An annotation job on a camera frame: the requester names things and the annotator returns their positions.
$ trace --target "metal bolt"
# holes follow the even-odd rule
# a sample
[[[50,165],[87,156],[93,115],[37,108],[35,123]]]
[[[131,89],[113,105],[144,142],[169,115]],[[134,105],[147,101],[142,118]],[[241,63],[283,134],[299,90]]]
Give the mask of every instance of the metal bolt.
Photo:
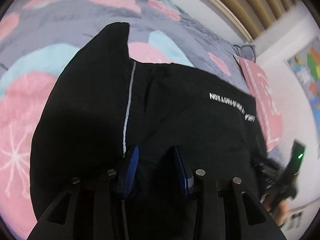
[[[115,169],[111,169],[111,170],[108,170],[107,173],[109,176],[113,176],[117,173],[117,171]]]
[[[199,175],[199,176],[203,176],[205,174],[205,171],[204,170],[196,170],[196,174]]]
[[[240,183],[242,182],[242,180],[241,180],[240,178],[238,178],[238,177],[234,177],[234,178],[232,179],[232,181],[233,181],[234,183],[236,183],[236,184],[240,184]]]
[[[77,184],[80,181],[80,179],[78,177],[74,177],[71,182],[72,184]]]

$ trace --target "blue gripper pad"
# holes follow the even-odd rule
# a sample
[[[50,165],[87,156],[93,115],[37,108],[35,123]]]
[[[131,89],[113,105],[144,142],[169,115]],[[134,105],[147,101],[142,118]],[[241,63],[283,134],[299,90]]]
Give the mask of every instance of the blue gripper pad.
[[[126,199],[131,192],[134,176],[137,170],[139,161],[138,146],[130,147],[126,157],[119,170],[119,181],[117,193],[122,199]]]
[[[182,190],[183,195],[188,197],[191,193],[193,193],[194,181],[193,181],[193,173],[189,168],[186,160],[183,160],[181,156],[181,147],[174,147],[174,161],[176,164],[176,170],[179,177],[179,183]]]

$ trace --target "patterned bedspread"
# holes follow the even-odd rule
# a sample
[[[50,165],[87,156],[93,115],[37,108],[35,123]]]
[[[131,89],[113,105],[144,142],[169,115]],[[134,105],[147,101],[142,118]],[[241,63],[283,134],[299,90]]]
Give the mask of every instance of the patterned bedspread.
[[[130,23],[135,60],[196,67],[249,92],[234,47],[169,0],[15,0],[0,22],[0,215],[17,239],[36,223],[29,157],[49,93],[76,52],[112,22]]]

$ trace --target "white starburst pattern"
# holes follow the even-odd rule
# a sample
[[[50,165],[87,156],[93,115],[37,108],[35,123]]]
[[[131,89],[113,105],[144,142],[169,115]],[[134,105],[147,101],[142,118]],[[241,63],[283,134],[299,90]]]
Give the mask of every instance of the white starburst pattern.
[[[26,185],[26,182],[23,177],[25,177],[27,181],[29,181],[30,178],[29,178],[29,174],[25,171],[25,169],[22,166],[22,164],[24,164],[30,167],[30,164],[24,159],[24,157],[26,156],[30,157],[30,152],[20,153],[19,151],[20,151],[21,144],[26,140],[27,135],[29,133],[32,133],[32,131],[33,130],[31,125],[26,126],[25,132],[22,138],[18,142],[17,146],[14,147],[12,129],[11,129],[11,126],[9,125],[11,152],[7,152],[3,149],[0,149],[1,153],[11,157],[7,163],[5,163],[2,167],[0,167],[0,171],[3,171],[5,169],[10,169],[10,176],[9,176],[7,187],[5,189],[5,194],[7,195],[7,197],[10,197],[10,186],[13,181],[14,171],[15,169],[17,169],[18,175],[22,181],[22,187],[23,187],[22,196],[26,199],[30,198],[30,193],[28,192],[28,185]]]

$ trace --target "colorful map poster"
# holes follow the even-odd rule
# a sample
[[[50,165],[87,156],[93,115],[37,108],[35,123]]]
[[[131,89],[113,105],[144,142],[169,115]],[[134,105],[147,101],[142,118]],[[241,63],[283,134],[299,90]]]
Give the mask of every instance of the colorful map poster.
[[[288,60],[309,99],[320,136],[320,41],[314,39]]]

